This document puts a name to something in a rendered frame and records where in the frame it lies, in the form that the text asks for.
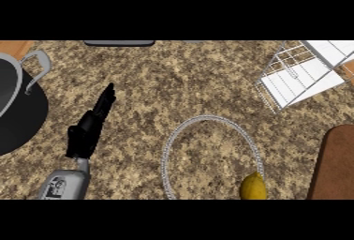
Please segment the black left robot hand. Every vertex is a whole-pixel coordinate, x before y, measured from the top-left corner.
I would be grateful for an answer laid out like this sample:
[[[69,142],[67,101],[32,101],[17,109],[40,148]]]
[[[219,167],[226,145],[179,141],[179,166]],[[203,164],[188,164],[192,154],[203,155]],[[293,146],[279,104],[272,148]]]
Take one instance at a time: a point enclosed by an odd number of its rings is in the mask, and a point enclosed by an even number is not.
[[[89,158],[101,139],[102,125],[117,100],[114,84],[101,93],[97,106],[86,112],[74,126],[69,127],[69,158]]]

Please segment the yellow eggplant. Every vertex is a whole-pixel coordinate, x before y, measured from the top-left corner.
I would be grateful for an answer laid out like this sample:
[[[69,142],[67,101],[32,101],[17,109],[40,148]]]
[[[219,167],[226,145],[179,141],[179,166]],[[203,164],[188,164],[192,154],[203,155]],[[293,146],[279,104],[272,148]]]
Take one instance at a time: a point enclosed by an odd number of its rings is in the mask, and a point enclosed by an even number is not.
[[[268,189],[262,174],[254,172],[248,175],[243,181],[240,189],[243,200],[266,200],[268,199]]]

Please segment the orange wooden panel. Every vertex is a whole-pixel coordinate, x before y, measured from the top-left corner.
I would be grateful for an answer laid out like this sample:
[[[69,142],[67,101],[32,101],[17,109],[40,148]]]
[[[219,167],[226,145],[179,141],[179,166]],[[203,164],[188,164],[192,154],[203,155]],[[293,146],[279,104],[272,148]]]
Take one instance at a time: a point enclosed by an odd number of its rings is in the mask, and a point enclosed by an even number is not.
[[[17,60],[21,60],[33,45],[33,40],[0,40],[0,53],[7,53]]]

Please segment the brown wooden cutting board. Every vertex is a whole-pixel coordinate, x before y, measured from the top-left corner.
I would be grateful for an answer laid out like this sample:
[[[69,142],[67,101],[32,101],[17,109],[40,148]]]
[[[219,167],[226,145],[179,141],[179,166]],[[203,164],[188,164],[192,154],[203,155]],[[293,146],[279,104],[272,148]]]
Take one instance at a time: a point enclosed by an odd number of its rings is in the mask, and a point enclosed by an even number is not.
[[[324,136],[307,199],[354,200],[354,125],[333,127]]]

